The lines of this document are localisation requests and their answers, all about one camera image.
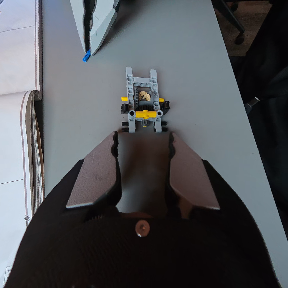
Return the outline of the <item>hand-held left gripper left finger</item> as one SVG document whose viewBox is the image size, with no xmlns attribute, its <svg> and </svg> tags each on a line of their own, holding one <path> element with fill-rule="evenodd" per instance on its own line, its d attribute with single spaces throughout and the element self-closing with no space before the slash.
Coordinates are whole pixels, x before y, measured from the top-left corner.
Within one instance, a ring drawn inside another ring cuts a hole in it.
<svg viewBox="0 0 288 288">
<path fill-rule="evenodd" d="M 118 133 L 113 131 L 86 155 L 66 208 L 118 204 L 122 196 L 118 144 Z"/>
</svg>

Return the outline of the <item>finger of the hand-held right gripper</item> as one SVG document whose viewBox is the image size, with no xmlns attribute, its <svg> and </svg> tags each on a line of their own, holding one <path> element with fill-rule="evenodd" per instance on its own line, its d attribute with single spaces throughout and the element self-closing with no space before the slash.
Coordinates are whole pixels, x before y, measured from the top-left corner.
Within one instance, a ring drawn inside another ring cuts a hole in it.
<svg viewBox="0 0 288 288">
<path fill-rule="evenodd" d="M 96 0 L 70 0 L 74 20 L 84 51 L 90 49 L 89 34 L 92 25 L 92 13 Z"/>
<path fill-rule="evenodd" d="M 120 0 L 97 0 L 92 13 L 92 26 L 89 32 L 90 54 L 93 56 L 102 45 L 111 26 L 116 20 Z"/>
</svg>

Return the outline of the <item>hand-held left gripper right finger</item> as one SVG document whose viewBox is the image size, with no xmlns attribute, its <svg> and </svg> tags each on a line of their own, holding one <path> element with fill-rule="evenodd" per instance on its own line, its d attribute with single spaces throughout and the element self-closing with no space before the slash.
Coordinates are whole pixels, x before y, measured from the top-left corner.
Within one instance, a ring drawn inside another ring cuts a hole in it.
<svg viewBox="0 0 288 288">
<path fill-rule="evenodd" d="M 176 133 L 169 135 L 168 184 L 180 203 L 191 208 L 219 210 L 202 158 Z"/>
</svg>

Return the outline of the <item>grey lego chassis assembly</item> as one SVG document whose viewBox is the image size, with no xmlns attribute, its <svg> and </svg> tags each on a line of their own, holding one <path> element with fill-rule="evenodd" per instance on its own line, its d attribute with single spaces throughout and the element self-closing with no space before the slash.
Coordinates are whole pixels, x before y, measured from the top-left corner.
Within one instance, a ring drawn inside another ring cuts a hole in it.
<svg viewBox="0 0 288 288">
<path fill-rule="evenodd" d="M 121 97 L 121 114 L 127 115 L 122 132 L 135 133 L 136 123 L 143 128 L 152 125 L 155 133 L 167 132 L 167 122 L 162 117 L 170 110 L 170 102 L 160 98 L 157 71 L 151 69 L 149 77 L 135 77 L 131 67 L 126 67 L 126 93 Z"/>
</svg>

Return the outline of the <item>lego instruction booklet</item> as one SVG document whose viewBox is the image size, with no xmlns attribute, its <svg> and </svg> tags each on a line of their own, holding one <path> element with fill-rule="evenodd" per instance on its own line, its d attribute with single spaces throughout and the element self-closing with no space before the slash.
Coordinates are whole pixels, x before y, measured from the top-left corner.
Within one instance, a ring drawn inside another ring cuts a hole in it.
<svg viewBox="0 0 288 288">
<path fill-rule="evenodd" d="M 41 1 L 1 1 L 0 264 L 11 269 L 44 200 L 44 161 L 35 113 L 42 100 Z"/>
</svg>

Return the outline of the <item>black office chair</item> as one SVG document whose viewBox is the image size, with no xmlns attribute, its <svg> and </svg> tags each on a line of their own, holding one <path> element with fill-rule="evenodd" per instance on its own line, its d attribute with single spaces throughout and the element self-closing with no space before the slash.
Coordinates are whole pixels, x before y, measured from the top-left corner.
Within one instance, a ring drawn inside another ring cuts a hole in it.
<svg viewBox="0 0 288 288">
<path fill-rule="evenodd" d="M 235 45 L 251 45 L 275 1 L 212 0 L 223 27 L 238 33 Z"/>
</svg>

